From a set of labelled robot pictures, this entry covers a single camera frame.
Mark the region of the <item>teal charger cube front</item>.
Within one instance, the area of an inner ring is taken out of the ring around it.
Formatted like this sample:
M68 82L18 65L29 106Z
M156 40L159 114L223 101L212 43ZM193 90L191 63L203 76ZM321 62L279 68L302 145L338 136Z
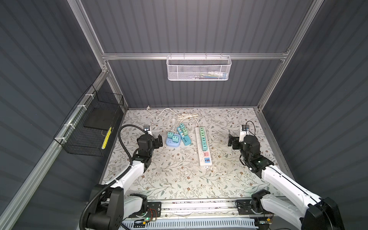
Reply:
M179 142L180 142L180 137L179 137L179 136L177 136L177 135L174 135L174 136L173 136L173 138L172 138L172 141L173 141L174 143L179 143Z

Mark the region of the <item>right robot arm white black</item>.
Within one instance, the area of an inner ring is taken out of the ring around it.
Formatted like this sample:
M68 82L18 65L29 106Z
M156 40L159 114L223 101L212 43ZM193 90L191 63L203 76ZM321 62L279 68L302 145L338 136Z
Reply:
M260 142L249 132L239 137L229 135L228 146L241 153L240 161L250 172L278 189L285 202L262 189L251 196L249 207L254 214L271 212L299 230L343 230L340 210L331 198L321 198L278 169L260 152Z

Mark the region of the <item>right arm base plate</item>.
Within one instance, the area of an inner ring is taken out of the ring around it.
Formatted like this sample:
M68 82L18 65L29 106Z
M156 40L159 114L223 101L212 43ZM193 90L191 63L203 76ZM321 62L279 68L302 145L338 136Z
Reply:
M274 216L274 213L268 212L266 210L263 211L254 211L251 205L251 199L237 199L235 201L235 206L237 208L239 215L265 215L265 216Z

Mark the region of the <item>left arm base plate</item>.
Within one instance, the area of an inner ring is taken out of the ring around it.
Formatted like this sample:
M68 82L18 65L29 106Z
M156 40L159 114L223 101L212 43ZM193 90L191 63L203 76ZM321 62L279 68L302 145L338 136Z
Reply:
M148 202L147 209L144 212L136 212L129 218L158 218L161 216L162 202Z

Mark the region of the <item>light blue square power socket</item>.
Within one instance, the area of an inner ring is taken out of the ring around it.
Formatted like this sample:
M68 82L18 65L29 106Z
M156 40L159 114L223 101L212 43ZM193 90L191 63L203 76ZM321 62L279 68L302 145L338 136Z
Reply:
M171 148L177 148L180 146L181 136L179 134L174 134L171 138L166 138L166 145Z

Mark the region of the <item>teal power strip with USB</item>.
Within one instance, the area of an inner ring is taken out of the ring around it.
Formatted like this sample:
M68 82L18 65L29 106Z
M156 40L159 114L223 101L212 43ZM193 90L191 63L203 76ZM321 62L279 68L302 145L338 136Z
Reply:
M191 139L190 139L189 135L185 136L180 127L177 127L177 131L178 131L179 135L181 136L181 140L183 141L184 145L185 146L190 145L191 144Z

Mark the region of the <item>white multicolour power strip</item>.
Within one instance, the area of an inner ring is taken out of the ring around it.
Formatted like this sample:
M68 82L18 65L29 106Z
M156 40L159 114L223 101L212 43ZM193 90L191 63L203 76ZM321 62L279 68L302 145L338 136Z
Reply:
M213 165L213 162L205 127L201 126L195 128L195 139L197 144L199 165L204 168L209 168Z

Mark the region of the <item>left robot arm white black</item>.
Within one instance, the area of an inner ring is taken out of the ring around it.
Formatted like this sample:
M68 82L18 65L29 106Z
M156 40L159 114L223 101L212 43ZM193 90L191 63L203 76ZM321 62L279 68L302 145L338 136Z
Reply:
M153 152L163 146L162 135L155 138L143 134L137 139L138 148L130 158L127 168L104 185L96 185L79 220L80 230L118 230L128 216L146 212L144 195L125 198L127 189L141 177L151 164Z

